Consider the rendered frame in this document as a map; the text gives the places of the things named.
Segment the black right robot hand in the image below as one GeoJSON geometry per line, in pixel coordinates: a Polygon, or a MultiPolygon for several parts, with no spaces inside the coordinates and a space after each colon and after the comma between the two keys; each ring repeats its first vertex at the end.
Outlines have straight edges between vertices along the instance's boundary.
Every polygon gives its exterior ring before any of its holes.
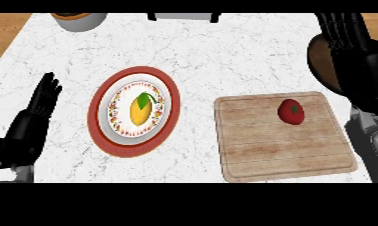
{"type": "Polygon", "coordinates": [[[317,13],[343,95],[378,115],[378,40],[370,36],[361,13],[317,13]]]}

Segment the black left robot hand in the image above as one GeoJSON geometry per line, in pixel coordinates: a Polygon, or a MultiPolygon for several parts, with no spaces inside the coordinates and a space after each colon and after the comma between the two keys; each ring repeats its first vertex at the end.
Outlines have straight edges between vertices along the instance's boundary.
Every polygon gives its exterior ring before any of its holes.
{"type": "Polygon", "coordinates": [[[18,113],[6,137],[0,138],[0,169],[36,163],[46,143],[51,117],[63,91],[54,73],[46,73],[36,87],[29,107],[18,113]]]}

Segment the dark brown pan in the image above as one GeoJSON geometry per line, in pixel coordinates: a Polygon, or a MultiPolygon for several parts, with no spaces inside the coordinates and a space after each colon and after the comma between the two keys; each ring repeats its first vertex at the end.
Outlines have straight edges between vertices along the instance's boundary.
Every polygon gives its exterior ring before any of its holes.
{"type": "Polygon", "coordinates": [[[337,74],[334,70],[331,50],[322,34],[318,34],[309,42],[308,65],[311,72],[321,84],[334,93],[342,95],[343,90],[339,84],[337,74]]]}

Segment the red tomato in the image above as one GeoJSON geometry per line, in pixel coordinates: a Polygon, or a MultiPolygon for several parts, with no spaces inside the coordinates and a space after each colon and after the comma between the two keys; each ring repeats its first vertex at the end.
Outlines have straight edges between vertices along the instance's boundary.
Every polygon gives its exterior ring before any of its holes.
{"type": "Polygon", "coordinates": [[[300,103],[293,99],[286,99],[278,108],[278,116],[281,120],[291,124],[300,125],[305,121],[305,109],[300,103]]]}

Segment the wooden cutting board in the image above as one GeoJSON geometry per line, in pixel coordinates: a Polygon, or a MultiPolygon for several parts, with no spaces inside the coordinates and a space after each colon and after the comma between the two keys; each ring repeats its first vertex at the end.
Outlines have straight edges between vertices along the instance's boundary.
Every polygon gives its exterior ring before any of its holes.
{"type": "Polygon", "coordinates": [[[353,151],[322,93],[228,96],[215,102],[224,177],[231,182],[266,181],[349,173],[353,151]],[[278,116],[284,100],[305,109],[305,122],[278,116]]]}

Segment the red round placemat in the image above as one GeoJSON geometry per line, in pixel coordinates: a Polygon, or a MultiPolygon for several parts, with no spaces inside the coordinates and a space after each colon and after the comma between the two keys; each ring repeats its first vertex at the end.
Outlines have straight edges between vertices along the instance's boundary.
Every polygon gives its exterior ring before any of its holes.
{"type": "Polygon", "coordinates": [[[94,142],[98,145],[98,147],[102,149],[102,151],[113,156],[117,156],[122,158],[141,156],[148,152],[151,152],[169,138],[178,124],[179,115],[181,115],[181,94],[179,94],[179,89],[172,77],[159,68],[148,67],[148,66],[130,67],[122,70],[108,78],[108,80],[102,83],[94,95],[91,106],[89,106],[89,112],[88,112],[88,127],[89,127],[89,133],[91,133],[94,142]],[[136,74],[148,74],[151,76],[156,76],[163,81],[163,83],[169,88],[169,93],[172,97],[172,109],[169,113],[167,122],[164,123],[163,129],[159,131],[157,135],[153,136],[142,144],[122,145],[111,141],[111,139],[105,136],[101,130],[98,112],[99,112],[101,101],[105,96],[105,92],[111,88],[111,85],[122,78],[136,74]]]}

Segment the white patterned plate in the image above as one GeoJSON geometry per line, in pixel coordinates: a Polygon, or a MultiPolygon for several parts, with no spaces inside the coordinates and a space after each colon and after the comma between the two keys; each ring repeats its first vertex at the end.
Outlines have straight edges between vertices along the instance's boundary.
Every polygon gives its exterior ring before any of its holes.
{"type": "Polygon", "coordinates": [[[163,80],[147,74],[132,74],[123,77],[107,89],[101,99],[98,119],[105,137],[122,145],[145,143],[166,125],[172,111],[172,95],[163,80]],[[138,97],[147,93],[150,103],[144,109],[151,109],[141,125],[132,121],[132,104],[138,106],[138,97]]]}

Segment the yellow fruit with green leaf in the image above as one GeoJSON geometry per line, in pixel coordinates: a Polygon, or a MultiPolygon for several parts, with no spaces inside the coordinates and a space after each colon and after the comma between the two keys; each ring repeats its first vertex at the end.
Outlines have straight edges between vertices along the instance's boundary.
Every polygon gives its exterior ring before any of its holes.
{"type": "Polygon", "coordinates": [[[130,105],[130,119],[136,126],[144,125],[148,120],[157,124],[164,114],[164,98],[142,92],[130,105]]]}

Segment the grey appliance with black legs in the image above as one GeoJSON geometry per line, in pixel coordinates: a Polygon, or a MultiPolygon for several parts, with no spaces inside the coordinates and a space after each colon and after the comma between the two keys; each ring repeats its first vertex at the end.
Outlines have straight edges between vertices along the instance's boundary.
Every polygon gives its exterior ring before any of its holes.
{"type": "Polygon", "coordinates": [[[150,13],[148,19],[157,21],[159,19],[185,19],[185,20],[206,20],[210,23],[218,23],[221,13],[150,13]]]}

